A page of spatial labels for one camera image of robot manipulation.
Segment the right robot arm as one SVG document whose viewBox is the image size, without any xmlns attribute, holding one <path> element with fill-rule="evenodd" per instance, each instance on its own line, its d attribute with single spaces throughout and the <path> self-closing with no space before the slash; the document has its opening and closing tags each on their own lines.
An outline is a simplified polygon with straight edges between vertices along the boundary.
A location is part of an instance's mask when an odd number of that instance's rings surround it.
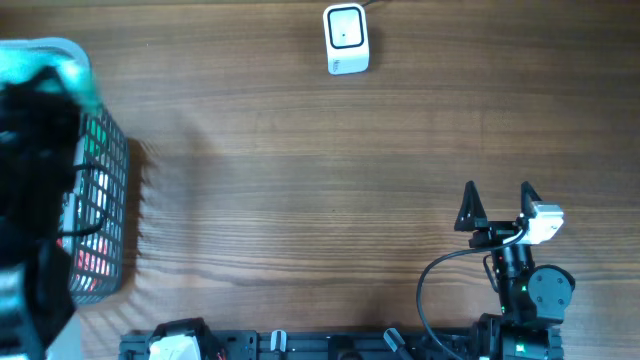
<svg viewBox="0 0 640 360">
<path fill-rule="evenodd" d="M 572 300 L 575 279 L 555 265 L 536 265 L 532 247 L 547 242 L 564 224 L 564 211 L 545 202 L 528 182 L 521 184 L 521 210 L 511 221 L 491 221 L 475 184 L 465 184 L 454 229 L 470 232 L 469 247 L 487 252 L 485 264 L 501 305 L 470 330 L 472 359 L 561 359 L 559 326 Z"/>
</svg>

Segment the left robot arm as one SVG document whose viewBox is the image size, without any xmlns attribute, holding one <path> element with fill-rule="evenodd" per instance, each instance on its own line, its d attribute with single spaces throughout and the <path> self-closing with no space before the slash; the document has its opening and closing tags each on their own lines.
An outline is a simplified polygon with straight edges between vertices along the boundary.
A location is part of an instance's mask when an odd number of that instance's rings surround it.
<svg viewBox="0 0 640 360">
<path fill-rule="evenodd" d="M 43 359 L 75 310 L 56 241 L 74 185 L 79 105 L 44 66 L 1 91 L 1 354 Z"/>
</svg>

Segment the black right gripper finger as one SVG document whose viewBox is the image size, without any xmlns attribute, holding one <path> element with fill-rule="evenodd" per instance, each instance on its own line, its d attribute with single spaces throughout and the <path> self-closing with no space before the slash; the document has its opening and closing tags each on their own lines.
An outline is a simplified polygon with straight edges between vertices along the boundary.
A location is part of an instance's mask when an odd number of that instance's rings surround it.
<svg viewBox="0 0 640 360">
<path fill-rule="evenodd" d="M 487 228 L 487 215 L 473 181 L 465 184 L 460 210 L 454 224 L 455 231 L 476 231 Z"/>
<path fill-rule="evenodd" d="M 535 217 L 535 205 L 541 201 L 541 197 L 528 181 L 521 184 L 521 213 L 525 217 Z"/>
</svg>

